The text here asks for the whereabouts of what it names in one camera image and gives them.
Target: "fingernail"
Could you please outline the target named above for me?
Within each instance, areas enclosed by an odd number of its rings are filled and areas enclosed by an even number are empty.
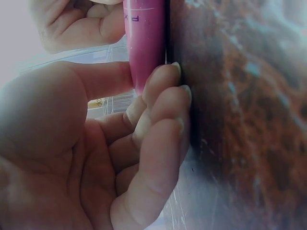
[[[181,76],[181,67],[180,67],[179,63],[178,62],[174,62],[174,63],[172,63],[172,65],[177,67],[179,75]]]
[[[189,105],[191,106],[191,104],[192,104],[192,92],[191,92],[190,87],[188,85],[181,85],[180,87],[188,93],[189,98],[190,98],[190,104]]]
[[[176,119],[176,121],[180,124],[180,127],[181,127],[181,129],[180,129],[180,135],[182,135],[183,132],[184,132],[184,122],[183,122],[183,119],[182,119],[181,117],[178,117],[178,118]]]

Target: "lip gloss tube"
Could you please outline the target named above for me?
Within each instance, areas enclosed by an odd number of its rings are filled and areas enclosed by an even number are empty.
[[[165,0],[124,0],[134,88],[142,94],[152,71],[165,64]]]

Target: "white background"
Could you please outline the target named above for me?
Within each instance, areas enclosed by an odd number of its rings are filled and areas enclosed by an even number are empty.
[[[0,14],[0,86],[16,76],[14,66],[44,53],[27,11],[27,0],[2,1]]]

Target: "pink tube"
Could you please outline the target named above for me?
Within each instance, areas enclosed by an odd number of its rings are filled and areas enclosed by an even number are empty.
[[[124,0],[134,88],[142,94],[152,71],[165,64],[165,0]]]

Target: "hand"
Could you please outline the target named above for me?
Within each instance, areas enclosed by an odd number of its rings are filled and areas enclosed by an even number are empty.
[[[2,230],[142,230],[178,179],[189,145],[188,87],[157,68],[125,113],[87,103],[132,89],[129,64],[57,62],[0,91]]]
[[[123,0],[29,0],[50,53],[117,42],[125,33]]]

